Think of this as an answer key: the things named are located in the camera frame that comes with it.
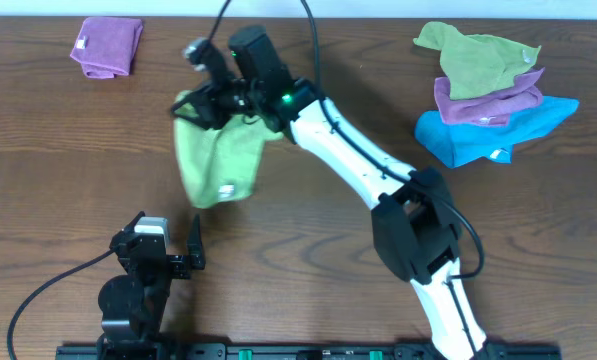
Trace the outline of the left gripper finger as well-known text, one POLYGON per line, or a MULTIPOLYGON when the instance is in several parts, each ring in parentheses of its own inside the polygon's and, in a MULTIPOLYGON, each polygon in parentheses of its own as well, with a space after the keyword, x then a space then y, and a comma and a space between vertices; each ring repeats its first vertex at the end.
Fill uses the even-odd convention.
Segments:
POLYGON ((135 230, 135 226, 140 221, 141 218, 145 216, 144 211, 139 211, 138 214, 127 224, 123 227, 123 233, 133 233, 135 230))
POLYGON ((186 241, 188 252, 188 263, 192 270, 204 270, 206 266, 206 259, 204 254, 204 247, 201 236, 200 216, 196 215, 193 218, 192 226, 186 241))

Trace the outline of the light green cloth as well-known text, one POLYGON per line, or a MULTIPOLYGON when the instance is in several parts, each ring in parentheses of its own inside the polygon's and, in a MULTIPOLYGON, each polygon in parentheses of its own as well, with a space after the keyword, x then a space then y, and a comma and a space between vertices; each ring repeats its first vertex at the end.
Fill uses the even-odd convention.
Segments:
POLYGON ((203 129, 189 104, 174 111, 173 139, 182 185, 190 203, 208 209, 240 201, 254 190, 259 163, 268 142, 284 138, 263 119, 237 114, 221 129, 203 129))

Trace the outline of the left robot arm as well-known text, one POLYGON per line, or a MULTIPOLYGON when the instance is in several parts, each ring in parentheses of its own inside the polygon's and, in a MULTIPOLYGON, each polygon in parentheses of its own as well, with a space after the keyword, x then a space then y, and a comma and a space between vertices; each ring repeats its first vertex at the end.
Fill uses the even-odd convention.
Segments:
POLYGON ((110 250, 123 275, 107 281, 99 292, 103 334, 96 343, 98 359, 170 359, 176 343, 160 333, 164 310, 175 279, 188 280, 205 268, 200 218, 196 216, 183 255, 167 253, 168 220, 139 212, 116 233, 110 250))

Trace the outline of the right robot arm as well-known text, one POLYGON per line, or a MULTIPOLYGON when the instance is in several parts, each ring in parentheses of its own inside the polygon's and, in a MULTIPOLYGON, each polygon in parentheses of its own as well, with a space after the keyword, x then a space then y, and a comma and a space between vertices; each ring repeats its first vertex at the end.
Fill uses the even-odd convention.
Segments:
POLYGON ((185 48, 184 57, 208 79, 180 93, 171 109, 180 175, 193 206, 249 197, 264 145, 288 138, 368 207, 375 250, 413 286, 436 350, 447 359, 483 358, 486 336, 464 292, 458 247, 473 227, 454 207, 443 177, 391 157, 338 112, 317 81, 293 78, 264 27, 240 29, 228 47, 236 71, 209 38, 185 48))

